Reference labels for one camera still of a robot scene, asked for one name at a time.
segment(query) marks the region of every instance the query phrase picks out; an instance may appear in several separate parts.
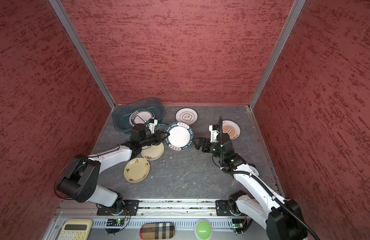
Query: plate with orange sunburst design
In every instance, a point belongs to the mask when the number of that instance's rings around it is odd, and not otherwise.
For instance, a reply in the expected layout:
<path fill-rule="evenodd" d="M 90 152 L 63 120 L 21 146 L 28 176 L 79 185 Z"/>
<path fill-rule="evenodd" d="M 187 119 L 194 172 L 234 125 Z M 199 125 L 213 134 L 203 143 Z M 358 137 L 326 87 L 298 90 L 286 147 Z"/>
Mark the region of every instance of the plate with orange sunburst design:
<path fill-rule="evenodd" d="M 230 140 L 235 140 L 241 135 L 241 128 L 231 120 L 224 120 L 222 121 L 222 132 L 229 134 Z"/>

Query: white plate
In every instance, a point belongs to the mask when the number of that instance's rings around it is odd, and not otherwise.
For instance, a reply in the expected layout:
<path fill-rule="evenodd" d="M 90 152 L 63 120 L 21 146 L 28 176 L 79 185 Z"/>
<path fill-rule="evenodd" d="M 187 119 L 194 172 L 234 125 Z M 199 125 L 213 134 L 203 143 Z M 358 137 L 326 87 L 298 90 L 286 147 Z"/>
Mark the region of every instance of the white plate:
<path fill-rule="evenodd" d="M 129 124 L 133 127 L 137 123 L 145 123 L 154 118 L 154 112 L 148 108 L 141 108 L 133 112 L 129 117 Z"/>
<path fill-rule="evenodd" d="M 182 108 L 176 113 L 176 121 L 192 125 L 197 121 L 198 114 L 192 108 Z"/>
<path fill-rule="evenodd" d="M 144 149 L 141 151 L 141 156 L 146 160 L 156 160 L 162 156 L 164 149 L 165 147 L 163 146 L 162 142 L 159 145 L 144 147 Z"/>
<path fill-rule="evenodd" d="M 165 138 L 168 147 L 176 151 L 182 151 L 192 145 L 193 130 L 183 122 L 173 122 L 165 129 L 170 135 Z"/>
<path fill-rule="evenodd" d="M 241 128 L 231 120 L 224 120 L 222 121 L 222 132 L 229 134 L 230 140 L 235 140 L 240 136 Z"/>

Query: calculator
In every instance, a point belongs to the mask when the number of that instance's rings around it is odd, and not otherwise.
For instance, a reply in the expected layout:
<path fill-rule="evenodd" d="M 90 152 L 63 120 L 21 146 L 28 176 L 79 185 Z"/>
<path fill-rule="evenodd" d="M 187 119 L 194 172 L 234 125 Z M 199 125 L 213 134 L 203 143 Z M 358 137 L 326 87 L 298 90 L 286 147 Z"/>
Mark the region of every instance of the calculator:
<path fill-rule="evenodd" d="M 57 240 L 87 240 L 91 226 L 91 219 L 69 219 Z"/>

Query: green round button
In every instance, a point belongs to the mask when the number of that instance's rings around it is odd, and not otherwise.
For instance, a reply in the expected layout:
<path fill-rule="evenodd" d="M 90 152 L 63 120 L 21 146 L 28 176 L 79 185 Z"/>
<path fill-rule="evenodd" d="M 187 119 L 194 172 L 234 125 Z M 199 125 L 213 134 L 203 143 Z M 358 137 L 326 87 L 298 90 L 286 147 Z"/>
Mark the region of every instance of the green round button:
<path fill-rule="evenodd" d="M 211 226 L 206 220 L 200 221 L 196 226 L 196 234 L 201 240 L 208 240 L 211 237 Z"/>

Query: wire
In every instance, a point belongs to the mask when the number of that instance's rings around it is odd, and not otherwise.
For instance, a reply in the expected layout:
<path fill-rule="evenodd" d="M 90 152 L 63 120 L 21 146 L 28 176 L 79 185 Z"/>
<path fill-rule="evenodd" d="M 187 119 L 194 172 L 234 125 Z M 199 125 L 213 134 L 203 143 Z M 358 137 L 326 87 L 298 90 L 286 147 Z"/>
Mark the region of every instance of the wire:
<path fill-rule="evenodd" d="M 58 173 L 58 175 L 57 175 L 57 177 L 56 177 L 55 185 L 54 185 L 54 187 L 53 187 L 53 189 L 54 189 L 54 191 L 55 191 L 55 195 L 56 195 L 56 196 L 58 196 L 59 198 L 64 199 L 64 200 L 73 200 L 72 198 L 63 198 L 63 197 L 61 197 L 60 195 L 58 195 L 58 194 L 57 194 L 57 191 L 56 191 L 56 184 L 57 184 L 57 180 L 58 180 L 58 177 L 60 176 L 60 174 L 62 173 L 62 171 L 63 171 L 63 170 L 64 170 L 64 169 L 69 165 L 69 164 L 71 164 L 71 163 L 72 163 L 72 162 L 74 162 L 74 161 L 81 160 L 81 159 L 85 159 L 85 158 L 87 158 L 87 157 L 82 157 L 82 158 L 75 159 L 75 160 L 71 161 L 70 163 L 68 163 L 67 165 L 65 165 L 65 167 L 64 167 L 63 169 L 61 169 L 61 171 Z"/>
<path fill-rule="evenodd" d="M 225 169 L 225 167 L 222 167 L 222 155 L 223 155 L 223 142 L 222 142 L 222 116 L 220 116 L 220 119 L 219 119 L 219 123 L 218 123 L 218 132 L 220 134 L 220 147 L 221 147 L 221 153 L 220 153 L 220 166 L 221 166 L 221 170 L 224 172 L 224 173 L 228 173 L 228 174 L 245 174 L 245 175 L 248 175 L 249 177 L 253 177 L 253 179 L 255 179 L 259 185 L 261 185 L 261 187 L 264 188 L 264 190 L 269 194 L 269 196 L 271 196 L 275 201 L 276 203 L 278 203 L 281 208 L 283 208 L 285 211 L 287 211 L 297 222 L 299 222 L 303 228 L 305 228 L 312 236 L 315 240 L 320 240 L 320 238 L 317 236 L 317 234 L 313 231 L 312 228 L 310 228 L 302 219 L 300 219 L 299 217 L 297 217 L 292 210 L 290 210 L 288 207 L 286 207 L 286 205 L 281 202 L 278 198 L 276 198 L 274 196 L 274 194 L 269 190 L 269 188 L 259 179 L 259 177 L 257 177 L 256 175 L 254 174 L 250 174 L 246 171 L 227 171 Z"/>
<path fill-rule="evenodd" d="M 152 147 L 152 145 L 150 145 L 149 147 L 147 147 L 147 148 L 144 148 L 144 149 L 142 149 L 142 148 L 141 148 L 141 150 L 145 150 L 145 149 L 148 149 L 148 148 L 151 148 L 151 147 Z"/>
<path fill-rule="evenodd" d="M 251 218 L 248 222 L 248 225 L 246 226 L 246 228 L 244 230 L 242 230 L 242 232 L 246 232 L 246 230 L 249 229 L 250 225 L 252 225 L 252 222 L 253 222 L 253 218 Z"/>
<path fill-rule="evenodd" d="M 113 235 L 115 234 L 115 233 L 118 233 L 118 232 L 120 232 L 121 230 L 123 230 L 124 228 L 126 228 L 128 225 L 129 225 L 129 222 L 130 222 L 130 219 L 132 218 L 132 211 L 130 210 L 130 208 L 128 208 L 128 207 L 126 207 L 125 206 L 125 217 L 124 217 L 124 224 L 125 224 L 125 222 L 126 222 L 126 217 L 127 217 L 127 215 L 128 215 L 128 212 L 129 212 L 129 220 L 128 220 L 128 223 L 123 227 L 123 228 L 120 228 L 120 229 L 118 229 L 117 231 L 113 231 L 113 228 L 105 228 L 105 226 L 104 226 L 104 229 L 105 229 L 105 231 L 109 234 L 112 234 L 113 233 Z"/>
<path fill-rule="evenodd" d="M 137 115 L 137 117 L 139 117 L 144 122 L 145 126 L 147 126 L 146 121 L 144 119 L 142 119 L 139 115 Z"/>
<path fill-rule="evenodd" d="M 216 165 L 218 168 L 220 168 L 220 167 L 216 164 L 216 162 L 214 161 L 214 156 L 213 156 L 213 155 L 211 156 L 211 160 L 213 161 L 214 165 Z"/>

